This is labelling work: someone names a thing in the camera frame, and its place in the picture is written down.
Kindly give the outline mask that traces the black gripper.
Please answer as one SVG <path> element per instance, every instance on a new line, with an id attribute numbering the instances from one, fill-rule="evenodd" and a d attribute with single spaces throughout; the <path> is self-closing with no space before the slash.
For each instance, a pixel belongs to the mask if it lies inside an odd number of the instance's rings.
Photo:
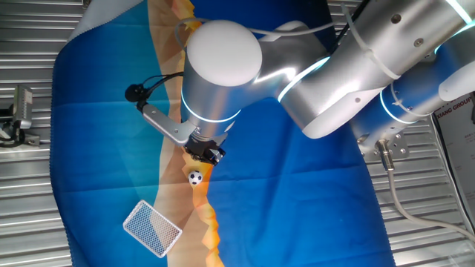
<path id="1" fill-rule="evenodd" d="M 227 136 L 228 134 L 224 133 L 212 138 L 205 138 L 193 133 L 184 149 L 188 154 L 191 154 L 193 160 L 217 165 L 226 155 L 221 145 L 225 142 Z"/>

